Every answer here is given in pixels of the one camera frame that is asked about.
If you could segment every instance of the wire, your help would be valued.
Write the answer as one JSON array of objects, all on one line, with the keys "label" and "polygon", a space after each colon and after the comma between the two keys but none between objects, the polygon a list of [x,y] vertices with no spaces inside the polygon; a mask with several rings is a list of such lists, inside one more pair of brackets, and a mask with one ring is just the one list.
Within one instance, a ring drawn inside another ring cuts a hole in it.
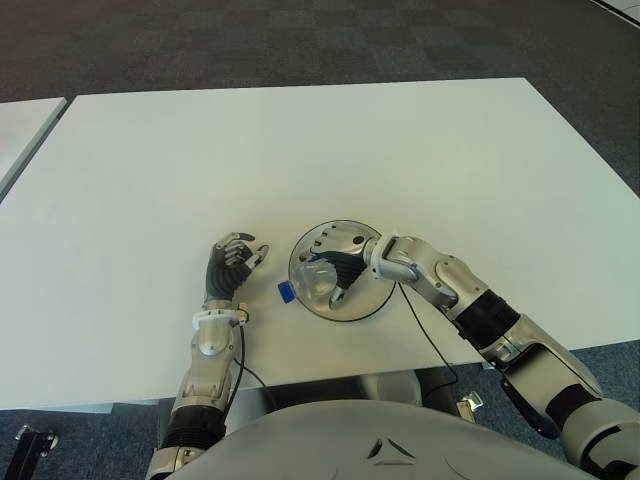
[{"label": "wire", "polygon": [[431,395],[433,392],[435,392],[437,390],[440,390],[441,388],[448,387],[448,386],[451,386],[451,385],[455,385],[456,383],[458,383],[458,375],[453,370],[453,368],[451,368],[451,365],[449,365],[449,362],[447,362],[447,360],[444,358],[444,355],[442,355],[442,353],[440,352],[438,347],[436,347],[436,344],[433,342],[433,340],[431,340],[431,337],[429,336],[427,331],[422,326],[422,322],[420,322],[420,319],[418,318],[418,314],[416,313],[415,309],[413,308],[413,305],[411,304],[411,301],[409,300],[409,297],[407,296],[407,293],[404,291],[404,288],[402,288],[402,284],[398,283],[398,287],[400,287],[400,291],[402,292],[402,296],[407,301],[407,305],[409,305],[409,308],[411,309],[411,313],[413,313],[413,318],[415,318],[416,322],[418,322],[418,325],[420,326],[420,330],[422,330],[422,333],[424,334],[424,336],[427,338],[427,340],[429,340],[429,343],[431,344],[433,349],[438,353],[438,355],[440,356],[440,359],[444,362],[446,367],[449,369],[449,371],[453,375],[453,380],[450,380],[448,382],[442,383],[442,384],[438,385],[437,387],[432,388],[427,393],[425,393],[423,395],[423,398],[426,400],[426,398],[429,395]]},{"label": "wire", "polygon": [[[238,361],[237,358],[233,359],[234,362],[236,362],[238,365],[240,365],[240,362]],[[264,383],[262,381],[262,379],[258,376],[258,374],[256,372],[254,372],[253,370],[251,370],[249,367],[247,367],[246,365],[243,367],[245,369],[245,371],[251,375],[253,378],[255,378],[258,383],[260,383],[260,385],[262,385],[262,390],[264,391],[265,395],[267,396],[267,398],[269,399],[269,403],[271,403],[271,408],[273,408],[272,411],[276,411],[278,410],[278,404],[276,403],[275,398],[273,398],[273,395],[271,394],[271,391],[269,390],[269,387],[267,387],[267,384]]]},{"label": "wire", "polygon": [[229,397],[229,401],[227,402],[227,406],[224,408],[222,421],[227,419],[227,415],[229,415],[229,410],[231,409],[231,404],[233,400],[236,398],[236,394],[238,393],[238,388],[240,387],[240,380],[242,380],[242,372],[245,370],[244,359],[245,359],[245,344],[244,344],[244,328],[240,325],[240,345],[242,346],[242,352],[240,354],[240,371],[238,372],[238,378],[236,378],[236,383],[233,386],[233,390],[231,392],[231,396]]}]

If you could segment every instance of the robotic hand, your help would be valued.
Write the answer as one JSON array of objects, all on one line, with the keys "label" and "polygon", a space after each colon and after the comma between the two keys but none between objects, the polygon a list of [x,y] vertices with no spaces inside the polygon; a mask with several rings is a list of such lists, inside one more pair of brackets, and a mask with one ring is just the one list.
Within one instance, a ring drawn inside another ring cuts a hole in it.
[{"label": "robotic hand", "polygon": [[232,301],[269,252],[267,245],[252,252],[246,242],[253,240],[247,233],[230,233],[211,249],[204,305],[193,317],[191,367],[180,385],[162,443],[154,451],[147,480],[166,478],[225,435],[235,355],[233,330],[248,320],[246,305],[234,308]]},{"label": "robotic hand", "polygon": [[545,437],[560,435],[572,464],[599,478],[640,478],[638,412],[603,398],[577,358],[463,262],[419,238],[363,238],[339,225],[326,229],[311,253],[336,263],[339,279],[341,271],[357,278],[370,266],[373,275],[413,288],[502,372],[501,386],[527,422]]}]

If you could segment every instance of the white desk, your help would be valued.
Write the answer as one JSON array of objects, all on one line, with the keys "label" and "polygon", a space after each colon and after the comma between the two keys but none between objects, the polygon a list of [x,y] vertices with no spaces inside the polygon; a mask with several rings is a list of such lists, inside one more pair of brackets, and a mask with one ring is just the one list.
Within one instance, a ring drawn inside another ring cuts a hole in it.
[{"label": "white desk", "polygon": [[0,407],[175,395],[231,230],[272,245],[237,296],[267,383],[438,364],[397,292],[347,324],[281,301],[333,218],[455,253],[568,348],[640,337],[640,200],[523,79],[84,96],[0,209]]},{"label": "white desk", "polygon": [[0,200],[65,103],[64,98],[0,103]]}]

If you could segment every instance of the black joint cover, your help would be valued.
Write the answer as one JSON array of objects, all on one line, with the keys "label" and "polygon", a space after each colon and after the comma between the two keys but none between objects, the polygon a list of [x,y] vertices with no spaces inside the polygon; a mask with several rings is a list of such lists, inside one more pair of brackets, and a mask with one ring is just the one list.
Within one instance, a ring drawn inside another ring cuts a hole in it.
[{"label": "black joint cover", "polygon": [[192,447],[206,450],[224,437],[226,430],[222,411],[206,405],[188,405],[171,415],[161,448]]},{"label": "black joint cover", "polygon": [[463,311],[453,324],[460,336],[477,350],[488,347],[504,335],[520,314],[491,290],[487,290]]}]

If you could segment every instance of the silver arm segment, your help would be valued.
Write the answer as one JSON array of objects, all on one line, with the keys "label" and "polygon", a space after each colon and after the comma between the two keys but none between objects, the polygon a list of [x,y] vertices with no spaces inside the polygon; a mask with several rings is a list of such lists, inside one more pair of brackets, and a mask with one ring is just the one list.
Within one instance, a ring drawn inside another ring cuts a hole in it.
[{"label": "silver arm segment", "polygon": [[231,302],[224,300],[209,300],[194,315],[191,366],[180,384],[168,431],[154,450],[146,480],[179,470],[224,436],[235,356],[233,330],[246,321],[246,305],[232,309]]},{"label": "silver arm segment", "polygon": [[600,478],[640,478],[640,414],[604,399],[582,362],[463,262],[398,235],[370,239],[362,256],[374,275],[412,287],[501,370],[520,413],[542,435],[560,435],[571,463]]}]

